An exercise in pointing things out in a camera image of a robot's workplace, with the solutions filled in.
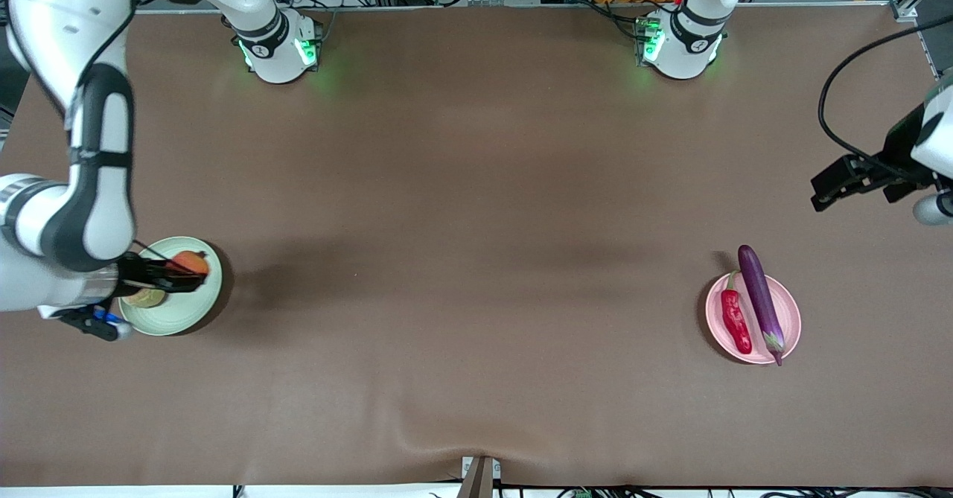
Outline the red pomegranate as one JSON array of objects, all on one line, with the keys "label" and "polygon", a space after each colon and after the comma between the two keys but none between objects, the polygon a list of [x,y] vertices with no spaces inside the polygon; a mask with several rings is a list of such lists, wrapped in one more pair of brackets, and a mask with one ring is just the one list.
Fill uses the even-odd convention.
[{"label": "red pomegranate", "polygon": [[201,275],[202,277],[210,274],[211,271],[210,264],[205,260],[205,252],[190,250],[176,253],[168,261],[168,266],[170,269],[175,269],[176,271],[188,275]]}]

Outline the yellow-pink peach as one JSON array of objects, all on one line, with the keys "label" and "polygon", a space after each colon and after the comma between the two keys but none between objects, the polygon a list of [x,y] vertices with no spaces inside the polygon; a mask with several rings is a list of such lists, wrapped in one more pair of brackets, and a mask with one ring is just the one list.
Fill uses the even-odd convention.
[{"label": "yellow-pink peach", "polygon": [[156,288],[141,288],[136,293],[121,298],[123,304],[138,309],[150,309],[163,304],[167,293]]}]

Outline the long purple eggplant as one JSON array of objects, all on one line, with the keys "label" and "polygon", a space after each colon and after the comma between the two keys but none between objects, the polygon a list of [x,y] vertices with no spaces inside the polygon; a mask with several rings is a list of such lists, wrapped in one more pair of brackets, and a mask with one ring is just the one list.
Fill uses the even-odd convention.
[{"label": "long purple eggplant", "polygon": [[785,339],[763,266],[756,252],[747,244],[739,247],[736,256],[765,347],[776,365],[781,366]]}]

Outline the red chili pepper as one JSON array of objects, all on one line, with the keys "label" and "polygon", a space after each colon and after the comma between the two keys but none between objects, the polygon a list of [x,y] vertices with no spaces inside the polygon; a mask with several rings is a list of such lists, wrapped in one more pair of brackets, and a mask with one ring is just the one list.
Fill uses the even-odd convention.
[{"label": "red chili pepper", "polygon": [[748,330],[748,322],[741,308],[741,294],[735,289],[736,274],[732,271],[728,275],[726,287],[719,295],[721,302],[722,321],[726,331],[731,336],[734,346],[739,353],[749,355],[753,350],[753,343]]}]

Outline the pale green round plate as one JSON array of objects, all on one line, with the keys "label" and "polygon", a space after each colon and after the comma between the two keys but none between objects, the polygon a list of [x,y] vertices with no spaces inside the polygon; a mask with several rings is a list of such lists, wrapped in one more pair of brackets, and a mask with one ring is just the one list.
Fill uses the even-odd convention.
[{"label": "pale green round plate", "polygon": [[205,252],[211,271],[201,288],[193,293],[167,294],[163,304],[150,309],[138,309],[119,301],[123,319],[138,332],[150,336],[173,336],[196,328],[210,314],[219,300],[223,287],[224,268],[210,243],[194,237],[168,237],[141,248],[143,258],[167,258],[190,250]]}]

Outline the pink round plate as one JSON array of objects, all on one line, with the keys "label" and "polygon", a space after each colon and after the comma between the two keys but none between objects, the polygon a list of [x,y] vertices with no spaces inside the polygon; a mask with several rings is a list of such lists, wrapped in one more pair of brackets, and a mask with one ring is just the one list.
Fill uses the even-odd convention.
[{"label": "pink round plate", "polygon": [[[727,289],[729,281],[733,282],[733,288],[739,294],[739,308],[741,308],[745,321],[748,322],[748,330],[752,342],[752,349],[748,354],[739,352],[738,348],[736,348],[734,338],[724,323],[721,294]],[[782,362],[785,365],[789,356],[797,347],[797,343],[800,341],[800,309],[789,291],[775,280],[775,278],[768,276],[766,281],[777,316],[777,322],[779,322],[783,332],[784,349],[782,351]],[[713,282],[704,296],[704,300],[702,300],[702,316],[704,316],[702,325],[704,325],[706,331],[708,331],[714,339],[713,343],[715,348],[724,352],[730,359],[746,363],[746,365],[776,365],[775,358],[768,350],[762,332],[760,332],[756,311],[753,308],[748,295],[748,289],[745,286],[745,281],[743,281],[741,274],[735,272],[726,273]]]}]

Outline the brown table cover sheet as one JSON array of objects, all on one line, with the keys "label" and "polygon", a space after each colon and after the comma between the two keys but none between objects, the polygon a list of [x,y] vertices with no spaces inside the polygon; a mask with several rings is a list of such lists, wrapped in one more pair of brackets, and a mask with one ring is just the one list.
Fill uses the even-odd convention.
[{"label": "brown table cover sheet", "polygon": [[[341,13],[272,86],[211,14],[139,14],[140,240],[234,275],[199,331],[0,315],[0,485],[374,484],[485,453],[524,485],[953,487],[953,229],[823,213],[825,77],[887,7],[741,7],[702,77],[582,7]],[[751,246],[781,366],[702,300]]]}]

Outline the metal clamp bracket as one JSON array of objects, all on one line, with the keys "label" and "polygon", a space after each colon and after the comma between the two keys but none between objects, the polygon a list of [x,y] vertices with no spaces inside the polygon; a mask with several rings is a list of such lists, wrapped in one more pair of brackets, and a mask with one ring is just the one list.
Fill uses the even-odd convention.
[{"label": "metal clamp bracket", "polygon": [[501,479],[500,461],[490,456],[462,458],[462,485],[456,498],[494,498]]}]

